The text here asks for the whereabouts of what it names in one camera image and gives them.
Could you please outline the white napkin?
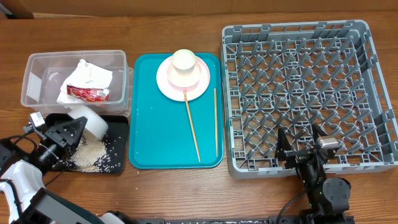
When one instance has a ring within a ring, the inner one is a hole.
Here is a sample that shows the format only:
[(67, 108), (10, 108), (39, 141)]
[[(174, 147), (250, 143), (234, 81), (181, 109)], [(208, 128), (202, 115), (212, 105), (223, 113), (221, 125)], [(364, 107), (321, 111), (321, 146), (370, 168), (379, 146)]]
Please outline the white napkin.
[(67, 85), (80, 88), (102, 88), (108, 89), (113, 79), (113, 72), (81, 59), (72, 74), (66, 78), (60, 87), (57, 103), (89, 103), (67, 94)]

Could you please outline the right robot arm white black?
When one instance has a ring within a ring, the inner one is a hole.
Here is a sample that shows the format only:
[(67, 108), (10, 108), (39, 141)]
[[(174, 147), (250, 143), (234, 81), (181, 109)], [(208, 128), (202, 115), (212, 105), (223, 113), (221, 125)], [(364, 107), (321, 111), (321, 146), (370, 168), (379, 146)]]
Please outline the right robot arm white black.
[[(324, 132), (319, 125), (312, 124), (315, 143), (309, 149), (292, 149), (284, 128), (279, 128), (275, 158), (285, 162), (286, 169), (294, 168), (304, 184), (299, 193), (280, 210), (271, 223), (354, 223), (354, 217), (345, 215), (349, 210), (351, 184), (344, 178), (327, 177), (323, 165), (335, 156), (338, 141)], [(307, 195), (310, 208), (303, 209), (294, 217), (284, 216), (286, 208), (303, 195)]]

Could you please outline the grey bowl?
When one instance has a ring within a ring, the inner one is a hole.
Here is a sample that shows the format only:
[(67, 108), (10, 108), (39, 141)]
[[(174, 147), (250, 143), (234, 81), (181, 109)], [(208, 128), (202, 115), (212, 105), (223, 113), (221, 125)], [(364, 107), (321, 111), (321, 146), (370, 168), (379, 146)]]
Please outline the grey bowl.
[(75, 106), (68, 115), (73, 119), (85, 117), (85, 129), (98, 140), (102, 140), (108, 130), (107, 122), (87, 106)]

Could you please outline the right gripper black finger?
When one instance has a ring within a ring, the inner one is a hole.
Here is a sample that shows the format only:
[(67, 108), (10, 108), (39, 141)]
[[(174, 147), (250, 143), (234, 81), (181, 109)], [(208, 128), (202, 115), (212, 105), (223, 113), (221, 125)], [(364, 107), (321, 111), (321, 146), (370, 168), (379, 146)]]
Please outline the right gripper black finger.
[(276, 146), (276, 150), (275, 150), (275, 158), (280, 161), (286, 161), (287, 160), (286, 153), (291, 150), (292, 150), (292, 147), (287, 139), (287, 136), (285, 135), (285, 128), (279, 128), (278, 135), (277, 135), (277, 146)]
[(324, 130), (322, 130), (322, 128), (319, 127), (318, 124), (312, 123), (312, 136), (313, 136), (314, 144), (316, 144), (317, 143), (317, 139), (319, 137), (327, 136), (327, 133), (324, 132)]

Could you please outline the red snack wrapper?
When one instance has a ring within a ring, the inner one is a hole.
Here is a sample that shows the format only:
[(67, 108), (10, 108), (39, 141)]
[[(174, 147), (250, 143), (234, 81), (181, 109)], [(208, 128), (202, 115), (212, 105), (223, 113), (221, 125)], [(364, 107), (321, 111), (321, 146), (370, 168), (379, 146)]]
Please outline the red snack wrapper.
[(89, 103), (105, 102), (109, 100), (109, 90), (106, 88), (80, 88), (67, 85), (67, 94)]

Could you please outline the pile of rice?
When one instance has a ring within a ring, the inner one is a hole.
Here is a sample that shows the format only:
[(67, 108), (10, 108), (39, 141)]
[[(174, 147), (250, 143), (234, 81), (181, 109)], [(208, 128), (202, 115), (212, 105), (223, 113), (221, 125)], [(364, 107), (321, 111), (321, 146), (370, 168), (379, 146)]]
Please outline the pile of rice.
[(109, 173), (113, 166), (104, 142), (97, 139), (89, 131), (84, 130), (75, 153), (67, 160), (74, 171)]

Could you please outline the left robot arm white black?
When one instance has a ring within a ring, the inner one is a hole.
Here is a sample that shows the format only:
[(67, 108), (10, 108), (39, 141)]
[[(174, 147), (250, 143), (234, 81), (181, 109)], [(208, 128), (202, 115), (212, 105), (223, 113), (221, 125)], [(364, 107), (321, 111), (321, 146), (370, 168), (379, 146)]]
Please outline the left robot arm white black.
[(30, 121), (24, 134), (1, 139), (1, 192), (10, 210), (9, 223), (135, 223), (119, 211), (97, 216), (47, 190), (43, 176), (71, 156), (87, 118), (46, 127)]

